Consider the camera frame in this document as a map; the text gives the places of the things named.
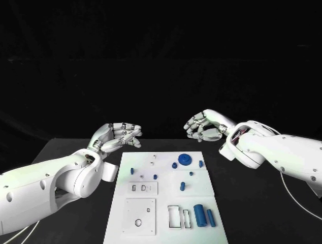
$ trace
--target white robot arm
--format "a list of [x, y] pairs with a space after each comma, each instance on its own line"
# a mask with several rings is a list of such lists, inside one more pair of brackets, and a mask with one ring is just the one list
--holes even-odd
[[[204, 130], [208, 125], [215, 128]], [[184, 129], [188, 137], [199, 142], [217, 141], [224, 134], [227, 138], [220, 154], [228, 160], [237, 159], [251, 169], [267, 160], [283, 174], [322, 190], [322, 141], [280, 135], [273, 128], [251, 120], [235, 124], [211, 109], [188, 120]]]
[[140, 134], [136, 125], [105, 124], [86, 149], [0, 175], [0, 235], [23, 229], [67, 203], [89, 197], [100, 180], [113, 181], [117, 166], [103, 159], [125, 144], [140, 147], [135, 138]]

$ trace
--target black curtain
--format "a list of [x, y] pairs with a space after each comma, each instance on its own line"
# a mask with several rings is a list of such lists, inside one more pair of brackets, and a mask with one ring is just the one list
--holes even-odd
[[322, 140], [316, 6], [0, 1], [0, 172], [105, 123], [184, 139], [207, 108]]

